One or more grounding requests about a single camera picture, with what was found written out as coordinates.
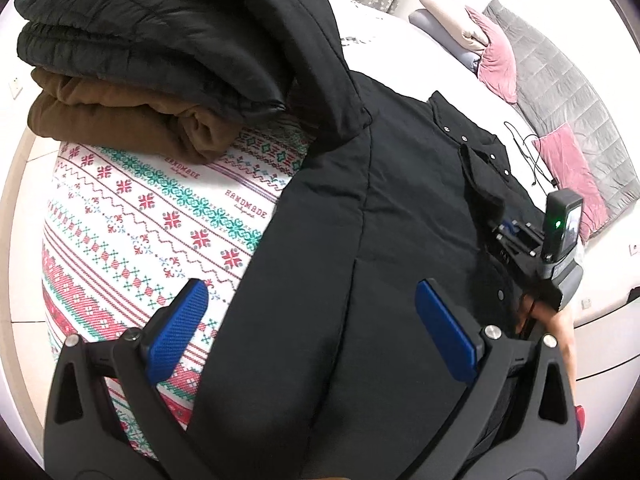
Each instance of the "pink pillow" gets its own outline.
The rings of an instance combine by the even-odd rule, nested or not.
[[[541,139],[533,141],[560,187],[567,187],[584,198],[580,218],[580,238],[586,242],[609,219],[587,161],[567,123]]]
[[[515,104],[516,58],[511,43],[502,29],[488,17],[471,7],[465,7],[469,17],[489,38],[489,45],[480,57],[478,79],[498,97]]]

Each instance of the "folded black jacket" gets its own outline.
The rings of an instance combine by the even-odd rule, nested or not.
[[[188,434],[223,480],[392,480],[464,391],[416,284],[436,278],[511,333],[517,291],[483,221],[542,213],[497,137],[444,96],[350,72],[327,0],[244,1],[295,70],[302,120],[321,127],[228,308]]]
[[[284,111],[293,75],[243,0],[15,0],[25,62],[173,94],[235,122]]]

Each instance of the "electrical socket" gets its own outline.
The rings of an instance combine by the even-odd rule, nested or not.
[[[18,94],[22,91],[22,85],[20,81],[18,81],[17,77],[14,77],[9,81],[9,89],[11,90],[11,97],[15,99],[18,97]]]

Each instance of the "gray pillow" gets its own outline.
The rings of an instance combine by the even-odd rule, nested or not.
[[[414,10],[409,14],[409,23],[420,28],[429,34],[434,40],[441,44],[453,57],[467,67],[474,74],[478,72],[480,56],[475,52],[467,50],[461,46],[445,30],[440,22],[427,9]]]
[[[640,198],[640,181],[607,107],[578,67],[544,34],[498,0],[491,1],[484,14],[500,26],[513,47],[516,110],[540,137],[564,123],[571,126],[607,206],[609,224]]]

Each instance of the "white wall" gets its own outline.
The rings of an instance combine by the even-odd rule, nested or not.
[[[22,133],[27,125],[27,113],[40,89],[30,77],[31,67],[23,63],[15,52],[18,33],[26,21],[10,0],[0,13],[0,189],[4,188],[11,162]],[[13,99],[9,81],[17,77],[23,86],[17,99]],[[20,444],[42,466],[42,458],[20,420],[9,391],[4,369],[0,361],[0,415]]]
[[[27,113],[40,93],[30,77],[32,67],[23,63],[15,53],[18,33],[24,27],[22,19],[9,0],[0,13],[0,124],[2,126],[2,149],[0,150],[0,189],[4,187],[15,149],[27,126]],[[17,77],[22,91],[14,100],[9,81]]]

